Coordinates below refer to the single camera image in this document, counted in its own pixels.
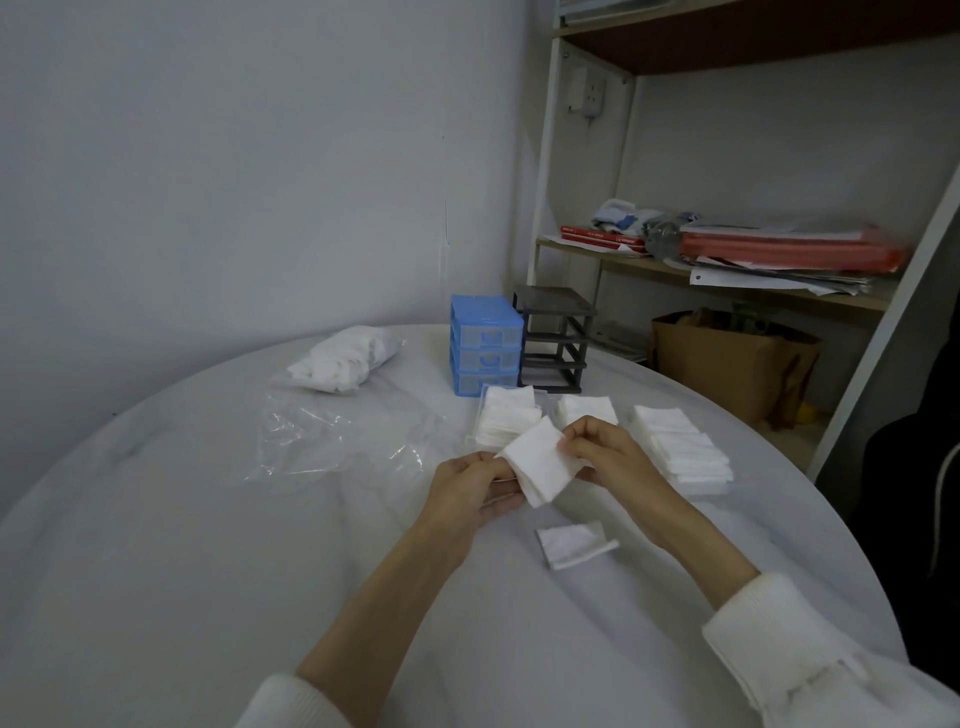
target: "person's left arm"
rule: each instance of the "person's left arm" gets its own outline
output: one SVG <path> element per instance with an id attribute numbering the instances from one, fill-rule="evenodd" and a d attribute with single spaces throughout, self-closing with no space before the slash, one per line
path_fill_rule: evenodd
<path id="1" fill-rule="evenodd" d="M 354 728 L 373 726 L 423 617 L 467 558 L 476 530 L 524 502 L 512 478 L 509 464 L 488 452 L 442 463 L 416 523 L 303 659 L 297 678 L 270 678 L 237 728 L 336 725 L 340 716 L 326 700 Z"/>

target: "empty black organizer frame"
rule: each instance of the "empty black organizer frame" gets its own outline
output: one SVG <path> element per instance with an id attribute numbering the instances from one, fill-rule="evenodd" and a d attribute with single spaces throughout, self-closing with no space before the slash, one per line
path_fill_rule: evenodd
<path id="1" fill-rule="evenodd" d="M 523 353 L 517 386 L 525 386 L 523 374 L 527 370 L 554 369 L 564 378 L 566 385 L 537 384 L 538 389 L 580 394 L 580 377 L 587 367 L 587 345 L 596 309 L 572 288 L 537 285 L 517 286 L 514 308 L 523 317 Z M 531 331 L 530 317 L 538 314 L 559 317 L 560 330 Z M 530 341 L 556 344 L 557 350 L 555 353 L 530 353 L 527 351 L 527 342 Z M 572 360 L 566 359 L 565 354 L 569 354 Z"/>

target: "white marble table top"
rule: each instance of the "white marble table top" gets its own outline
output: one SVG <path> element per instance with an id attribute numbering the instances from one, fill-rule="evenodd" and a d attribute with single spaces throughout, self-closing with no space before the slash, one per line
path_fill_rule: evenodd
<path id="1" fill-rule="evenodd" d="M 323 396 L 330 411 L 389 409 L 376 392 L 392 388 L 462 437 L 477 400 L 452 393 L 447 328 L 397 330 L 406 344 L 368 394 Z M 0 523 L 0 725 L 229 726 L 320 636 L 417 494 L 362 466 L 245 481 L 268 378 L 312 343 L 241 356 L 137 405 Z M 730 456 L 731 493 L 698 506 L 761 569 L 790 574 L 838 627 L 905 659 L 866 558 L 785 457 L 675 382 L 600 352 L 588 362 L 585 394 L 679 405 Z M 548 570 L 534 529 L 593 518 L 623 547 Z M 709 616 L 605 492 L 574 483 L 478 535 L 382 724 L 758 725 L 701 638 Z"/>

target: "shelving unit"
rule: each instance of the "shelving unit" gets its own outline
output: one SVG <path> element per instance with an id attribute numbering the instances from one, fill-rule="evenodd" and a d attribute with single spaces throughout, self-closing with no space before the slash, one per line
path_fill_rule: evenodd
<path id="1" fill-rule="evenodd" d="M 637 116 L 643 112 L 640 90 L 645 76 L 795 59 L 957 31 L 960 31 L 960 4 L 934 0 L 913 3 L 900 0 L 672 0 L 646 11 L 578 23 L 568 23 L 557 14 L 540 140 L 527 283 L 537 282 L 540 250 L 544 248 L 598 262 L 592 292 L 594 304 L 605 272 L 671 285 L 688 285 L 689 279 L 687 271 L 650 258 L 589 251 L 544 237 L 554 232 L 545 230 L 543 223 L 563 57 L 576 56 L 616 74 L 627 85 L 625 106 L 629 111 L 620 130 L 622 150 L 615 173 L 614 196 L 619 196 L 631 133 L 636 128 Z M 960 167 L 948 183 L 902 277 L 879 281 L 869 295 L 817 297 L 806 291 L 696 287 L 696 290 L 740 300 L 776 303 L 817 316 L 851 321 L 873 331 L 828 421 L 819 421 L 792 434 L 764 434 L 799 466 L 805 466 L 811 480 L 816 479 L 850 418 L 959 206 Z"/>

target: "brown paper bag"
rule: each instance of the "brown paper bag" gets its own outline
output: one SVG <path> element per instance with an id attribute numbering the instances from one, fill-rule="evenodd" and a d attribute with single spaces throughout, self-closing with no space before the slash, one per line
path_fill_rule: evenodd
<path id="1" fill-rule="evenodd" d="M 730 318 L 723 311 L 681 311 L 654 319 L 651 367 L 748 425 L 793 426 L 820 339 L 781 324 L 771 324 L 765 336 L 728 331 Z"/>

